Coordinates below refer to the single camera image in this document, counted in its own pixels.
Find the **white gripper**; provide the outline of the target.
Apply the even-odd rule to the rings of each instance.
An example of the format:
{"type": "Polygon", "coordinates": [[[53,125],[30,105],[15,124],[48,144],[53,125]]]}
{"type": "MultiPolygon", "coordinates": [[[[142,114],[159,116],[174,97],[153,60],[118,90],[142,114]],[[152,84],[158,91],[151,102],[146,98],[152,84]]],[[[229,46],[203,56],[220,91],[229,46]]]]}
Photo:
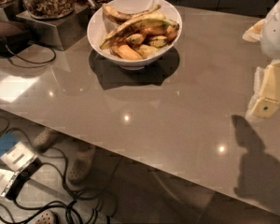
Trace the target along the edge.
{"type": "MultiPolygon", "coordinates": [[[[246,30],[242,39],[259,42],[263,53],[280,59],[280,0],[262,19],[246,30]]],[[[254,75],[254,95],[249,102],[249,114],[269,118],[280,106],[280,60],[272,60],[265,68],[258,67],[254,75]]]]}

